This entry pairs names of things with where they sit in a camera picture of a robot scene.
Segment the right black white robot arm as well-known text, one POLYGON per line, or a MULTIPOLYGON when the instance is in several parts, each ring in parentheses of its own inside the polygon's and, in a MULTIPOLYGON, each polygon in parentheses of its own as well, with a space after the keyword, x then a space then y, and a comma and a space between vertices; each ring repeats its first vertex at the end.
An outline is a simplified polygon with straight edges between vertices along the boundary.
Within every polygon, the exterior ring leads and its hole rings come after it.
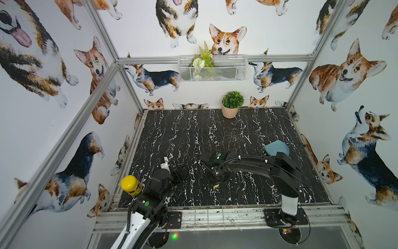
POLYGON ((210 173, 213 185, 230 179, 234 172, 246 172, 270 178, 282 196, 281 210, 284 214, 297 216, 298 197, 301 185, 301 170, 283 152, 274 156, 251 156, 233 152, 202 153, 195 161, 210 173))

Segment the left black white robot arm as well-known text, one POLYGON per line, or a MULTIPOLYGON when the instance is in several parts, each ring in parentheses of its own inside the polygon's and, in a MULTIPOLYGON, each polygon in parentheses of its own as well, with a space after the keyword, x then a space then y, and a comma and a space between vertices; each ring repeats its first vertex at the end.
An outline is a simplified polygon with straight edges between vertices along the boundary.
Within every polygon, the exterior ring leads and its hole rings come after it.
POLYGON ((167 157, 158 159, 151 170, 143 192, 132 201, 127 212, 127 222, 113 243, 113 249, 141 249, 153 232, 166 224, 165 199, 181 178, 167 157))

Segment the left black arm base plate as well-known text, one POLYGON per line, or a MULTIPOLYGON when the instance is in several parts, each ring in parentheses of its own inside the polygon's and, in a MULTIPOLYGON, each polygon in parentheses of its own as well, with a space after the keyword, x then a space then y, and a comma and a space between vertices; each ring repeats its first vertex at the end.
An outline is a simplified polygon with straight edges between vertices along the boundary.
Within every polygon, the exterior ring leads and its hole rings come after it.
POLYGON ((182 212, 167 211, 165 220, 161 222, 162 229, 180 229, 182 223, 182 212))

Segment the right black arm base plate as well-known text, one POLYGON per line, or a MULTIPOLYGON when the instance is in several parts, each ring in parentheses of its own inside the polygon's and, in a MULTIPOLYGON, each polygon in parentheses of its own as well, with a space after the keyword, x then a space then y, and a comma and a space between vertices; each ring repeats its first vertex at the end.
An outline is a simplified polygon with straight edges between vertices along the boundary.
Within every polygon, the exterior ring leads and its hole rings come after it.
POLYGON ((281 208, 264 209, 263 213, 267 226, 271 228, 290 228, 309 224, 302 208, 298 209, 295 216, 284 213, 281 208))

